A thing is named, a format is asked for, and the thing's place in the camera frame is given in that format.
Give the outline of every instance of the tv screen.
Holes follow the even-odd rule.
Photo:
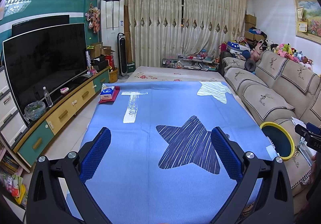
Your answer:
[[[85,51],[83,23],[43,28],[4,41],[4,63],[22,114],[28,104],[44,98],[44,86],[50,93],[84,72]]]
[[[69,24],[69,15],[45,16],[13,24],[11,34],[17,36],[40,28],[66,24]]]

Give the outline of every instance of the beige curtain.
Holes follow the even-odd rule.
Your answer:
[[[180,51],[181,0],[125,0],[136,67],[160,67]]]
[[[219,45],[242,35],[247,0],[184,0],[182,51],[206,49],[219,56]]]

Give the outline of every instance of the hanging flower decoration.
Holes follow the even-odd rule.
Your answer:
[[[94,29],[94,33],[97,33],[100,29],[100,10],[97,7],[93,7],[92,3],[90,3],[89,10],[85,13],[86,19],[89,22],[89,29]]]

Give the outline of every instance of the tiled floor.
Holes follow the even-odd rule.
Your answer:
[[[124,83],[126,80],[118,80],[117,83]],[[99,94],[97,93],[91,101],[84,105],[84,107],[70,119],[68,124],[63,128],[62,132],[55,137],[43,151],[43,154],[49,160],[64,158],[69,152],[80,149],[82,139],[85,135],[87,127],[92,119],[95,108],[99,101]],[[23,174],[23,183],[29,187],[33,168],[31,172]],[[67,193],[67,185],[64,179],[60,179],[64,195]]]

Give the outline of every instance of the dark star pattern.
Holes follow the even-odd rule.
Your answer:
[[[171,169],[194,163],[213,174],[219,174],[220,166],[211,143],[211,132],[196,116],[192,116],[182,127],[156,126],[158,133],[169,144],[158,166]]]

